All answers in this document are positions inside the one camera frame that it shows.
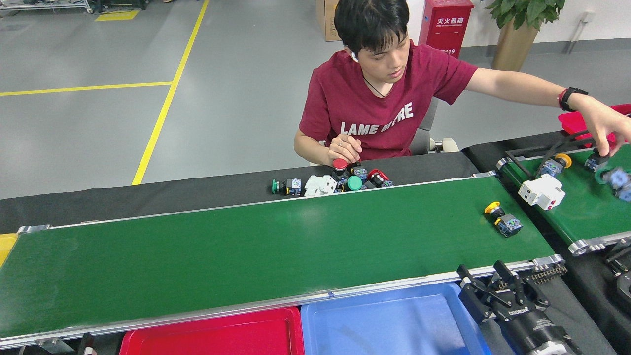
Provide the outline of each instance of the potted plant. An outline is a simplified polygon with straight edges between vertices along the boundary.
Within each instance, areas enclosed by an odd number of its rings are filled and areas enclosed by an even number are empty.
[[[495,0],[486,7],[502,31],[492,68],[519,71],[542,23],[558,20],[565,0]]]

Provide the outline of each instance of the young man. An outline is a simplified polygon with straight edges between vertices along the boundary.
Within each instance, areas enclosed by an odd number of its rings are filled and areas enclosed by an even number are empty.
[[[449,104],[463,90],[580,111],[601,155],[631,141],[631,119],[600,101],[535,76],[478,68],[408,37],[405,0],[340,0],[335,26],[345,46],[309,83],[294,150],[316,164],[410,155],[433,96]],[[607,134],[615,132],[610,149]],[[319,141],[325,140],[323,147]]]

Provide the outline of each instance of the metal rack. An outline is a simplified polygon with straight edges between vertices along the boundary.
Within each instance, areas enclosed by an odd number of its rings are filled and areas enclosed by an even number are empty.
[[[38,2],[34,5],[24,4],[22,0],[2,0],[0,1],[0,14],[2,11],[20,11],[20,10],[40,10],[40,9],[68,9],[68,8],[85,8],[88,13],[92,13],[93,10],[88,3],[88,0],[65,0],[65,1],[51,1],[51,2]]]

